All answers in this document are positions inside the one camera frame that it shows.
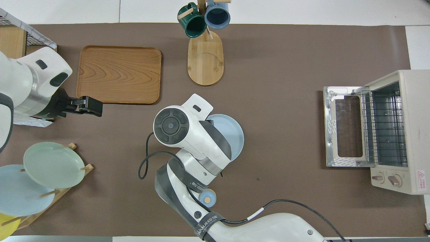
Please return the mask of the pale green racked plate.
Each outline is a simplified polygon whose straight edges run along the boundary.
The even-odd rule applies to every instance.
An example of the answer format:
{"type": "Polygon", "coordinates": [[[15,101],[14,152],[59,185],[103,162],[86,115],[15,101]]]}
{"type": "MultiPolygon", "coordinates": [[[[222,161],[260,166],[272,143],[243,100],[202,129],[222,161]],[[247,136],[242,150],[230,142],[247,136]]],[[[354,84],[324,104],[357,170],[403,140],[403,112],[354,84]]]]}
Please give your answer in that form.
{"type": "Polygon", "coordinates": [[[85,176],[82,158],[69,147],[55,142],[30,146],[24,153],[23,165],[34,182],[52,189],[71,188],[85,176]]]}

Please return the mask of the wooden serving tray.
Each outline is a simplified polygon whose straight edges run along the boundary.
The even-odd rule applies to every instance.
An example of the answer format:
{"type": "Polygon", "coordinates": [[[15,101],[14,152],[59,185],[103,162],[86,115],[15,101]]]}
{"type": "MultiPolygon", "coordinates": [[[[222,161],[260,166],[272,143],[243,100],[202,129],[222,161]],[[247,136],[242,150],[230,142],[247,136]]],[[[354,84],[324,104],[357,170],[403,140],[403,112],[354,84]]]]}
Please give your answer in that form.
{"type": "Polygon", "coordinates": [[[85,46],[76,95],[108,104],[152,105],[160,98],[161,69],[162,54],[154,47],[85,46]]]}

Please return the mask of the yellow racked plate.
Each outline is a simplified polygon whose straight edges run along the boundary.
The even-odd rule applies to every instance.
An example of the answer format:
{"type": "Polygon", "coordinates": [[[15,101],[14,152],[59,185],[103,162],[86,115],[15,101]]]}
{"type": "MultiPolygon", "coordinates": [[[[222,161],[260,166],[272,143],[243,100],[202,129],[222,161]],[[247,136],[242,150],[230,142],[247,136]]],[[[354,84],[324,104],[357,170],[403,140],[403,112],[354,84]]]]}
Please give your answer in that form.
{"type": "Polygon", "coordinates": [[[0,213],[0,241],[11,236],[20,224],[19,216],[9,216],[0,213]]]}

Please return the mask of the dark green mug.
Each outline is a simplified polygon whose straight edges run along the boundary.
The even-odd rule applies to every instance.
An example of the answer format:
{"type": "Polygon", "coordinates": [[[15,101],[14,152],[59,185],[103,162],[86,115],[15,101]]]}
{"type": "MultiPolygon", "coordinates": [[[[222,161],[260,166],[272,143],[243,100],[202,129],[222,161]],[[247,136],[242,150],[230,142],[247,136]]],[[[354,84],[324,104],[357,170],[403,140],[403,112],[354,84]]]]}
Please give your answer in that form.
{"type": "Polygon", "coordinates": [[[205,19],[194,2],[189,2],[178,11],[177,20],[190,38],[199,37],[206,30],[205,19]]]}

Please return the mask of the light blue racked plate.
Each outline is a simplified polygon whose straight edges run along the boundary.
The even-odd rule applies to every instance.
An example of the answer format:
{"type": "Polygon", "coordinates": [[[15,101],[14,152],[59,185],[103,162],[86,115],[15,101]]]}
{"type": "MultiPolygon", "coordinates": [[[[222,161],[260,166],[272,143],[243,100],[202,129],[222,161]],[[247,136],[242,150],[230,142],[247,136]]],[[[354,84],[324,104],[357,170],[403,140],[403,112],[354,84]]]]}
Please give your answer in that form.
{"type": "Polygon", "coordinates": [[[9,216],[29,216],[39,213],[55,198],[54,194],[40,197],[53,189],[34,182],[21,164],[10,164],[0,167],[0,213],[9,216]]]}

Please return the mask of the wooden plate rack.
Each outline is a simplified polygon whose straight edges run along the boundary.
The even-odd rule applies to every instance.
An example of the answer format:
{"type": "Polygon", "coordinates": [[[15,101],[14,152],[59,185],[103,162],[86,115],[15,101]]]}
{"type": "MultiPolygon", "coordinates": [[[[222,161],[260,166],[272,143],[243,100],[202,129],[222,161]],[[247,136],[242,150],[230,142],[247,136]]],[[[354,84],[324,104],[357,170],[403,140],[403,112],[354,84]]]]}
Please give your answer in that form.
{"type": "MultiPolygon", "coordinates": [[[[64,145],[65,147],[69,147],[72,150],[76,149],[76,144],[74,143],[70,143],[68,145],[64,145]]],[[[94,167],[91,164],[87,164],[85,165],[85,167],[83,168],[83,170],[85,171],[85,176],[91,172],[94,169],[94,167]]],[[[29,216],[20,216],[20,224],[17,227],[17,230],[22,229],[24,227],[29,226],[30,224],[32,224],[32,222],[34,222],[36,219],[38,219],[46,210],[48,210],[55,202],[57,202],[64,194],[66,194],[71,188],[66,188],[66,189],[54,189],[52,192],[46,193],[46,194],[42,194],[40,197],[46,197],[50,194],[54,194],[55,198],[52,201],[52,204],[49,205],[48,208],[46,208],[45,210],[39,212],[39,213],[35,213],[33,215],[29,215],[29,216]]]]}

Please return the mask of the cream toaster oven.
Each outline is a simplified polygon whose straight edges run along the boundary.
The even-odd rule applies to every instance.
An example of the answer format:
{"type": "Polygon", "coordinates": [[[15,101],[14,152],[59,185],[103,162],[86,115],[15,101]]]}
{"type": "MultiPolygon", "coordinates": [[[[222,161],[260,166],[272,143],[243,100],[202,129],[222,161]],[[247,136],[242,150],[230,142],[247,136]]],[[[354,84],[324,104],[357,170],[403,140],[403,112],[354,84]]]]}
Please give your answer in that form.
{"type": "Polygon", "coordinates": [[[324,87],[328,167],[369,167],[375,187],[410,195],[430,195],[430,70],[398,70],[362,87],[324,87]],[[402,99],[407,167],[368,163],[362,95],[399,90],[402,99]]]}

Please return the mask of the brown table mat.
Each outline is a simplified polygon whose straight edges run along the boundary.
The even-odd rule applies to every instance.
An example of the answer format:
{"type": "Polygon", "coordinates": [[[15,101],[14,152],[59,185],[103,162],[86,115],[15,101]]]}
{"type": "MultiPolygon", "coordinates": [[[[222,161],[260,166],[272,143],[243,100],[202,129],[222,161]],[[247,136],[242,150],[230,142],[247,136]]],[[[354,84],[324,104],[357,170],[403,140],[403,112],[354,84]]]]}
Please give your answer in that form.
{"type": "Polygon", "coordinates": [[[213,113],[241,125],[240,156],[210,187],[214,210],[244,219],[273,199],[304,203],[345,237],[424,237],[422,196],[371,184],[370,169],[326,166],[324,86],[362,86],[410,69],[404,26],[233,24],[217,32],[225,69],[210,87],[187,73],[189,39],[178,23],[35,25],[58,44],[73,74],[63,83],[76,94],[85,46],[145,46],[162,54],[160,98],[153,105],[105,105],[102,117],[68,114],[46,128],[15,125],[0,165],[22,164],[32,144],[77,144],[94,170],[16,235],[194,236],[192,228],[155,191],[155,173],[169,156],[149,160],[138,179],[145,141],[160,109],[192,94],[213,113]]]}

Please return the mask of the wooden mug tree stand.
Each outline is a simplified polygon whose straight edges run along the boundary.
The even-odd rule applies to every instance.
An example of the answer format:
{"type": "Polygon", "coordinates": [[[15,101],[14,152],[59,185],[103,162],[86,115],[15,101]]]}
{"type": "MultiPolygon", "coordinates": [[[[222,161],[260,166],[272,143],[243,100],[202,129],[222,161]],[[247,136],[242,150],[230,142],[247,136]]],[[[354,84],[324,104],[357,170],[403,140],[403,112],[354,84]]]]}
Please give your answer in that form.
{"type": "MultiPolygon", "coordinates": [[[[205,17],[207,0],[195,3],[205,17]]],[[[218,82],[224,73],[224,52],[221,38],[206,25],[206,30],[188,45],[187,70],[190,78],[201,86],[218,82]]]]}

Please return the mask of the blue mug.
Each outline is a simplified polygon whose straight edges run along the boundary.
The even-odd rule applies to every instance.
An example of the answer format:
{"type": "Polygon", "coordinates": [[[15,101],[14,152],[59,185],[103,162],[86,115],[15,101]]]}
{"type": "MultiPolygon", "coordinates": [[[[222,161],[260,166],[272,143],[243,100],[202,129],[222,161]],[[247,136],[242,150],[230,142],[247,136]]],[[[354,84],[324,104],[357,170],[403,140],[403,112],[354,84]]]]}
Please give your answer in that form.
{"type": "Polygon", "coordinates": [[[230,23],[231,0],[207,0],[205,22],[211,29],[223,29],[230,23]]]}

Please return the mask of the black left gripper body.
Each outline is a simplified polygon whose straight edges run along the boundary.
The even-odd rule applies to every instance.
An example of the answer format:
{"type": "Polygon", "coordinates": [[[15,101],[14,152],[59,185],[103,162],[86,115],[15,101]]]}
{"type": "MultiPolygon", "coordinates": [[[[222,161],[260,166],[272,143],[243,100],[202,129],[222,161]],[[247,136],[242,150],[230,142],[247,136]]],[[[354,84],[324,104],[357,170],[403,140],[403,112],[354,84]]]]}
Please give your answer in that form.
{"type": "Polygon", "coordinates": [[[78,109],[78,105],[72,104],[73,101],[84,100],[84,96],[81,98],[69,97],[66,90],[59,88],[51,96],[47,106],[42,110],[43,119],[52,119],[57,116],[66,117],[69,113],[69,108],[78,109]]]}

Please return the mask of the small blue white bell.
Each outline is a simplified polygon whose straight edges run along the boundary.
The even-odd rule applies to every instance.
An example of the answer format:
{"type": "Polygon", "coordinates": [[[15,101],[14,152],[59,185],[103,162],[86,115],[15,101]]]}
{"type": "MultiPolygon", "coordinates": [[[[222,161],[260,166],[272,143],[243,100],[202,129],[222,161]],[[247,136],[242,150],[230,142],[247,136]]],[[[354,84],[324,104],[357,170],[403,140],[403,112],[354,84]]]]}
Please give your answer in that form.
{"type": "Polygon", "coordinates": [[[199,201],[207,208],[211,208],[217,201],[216,193],[212,189],[205,189],[199,194],[199,201]]]}

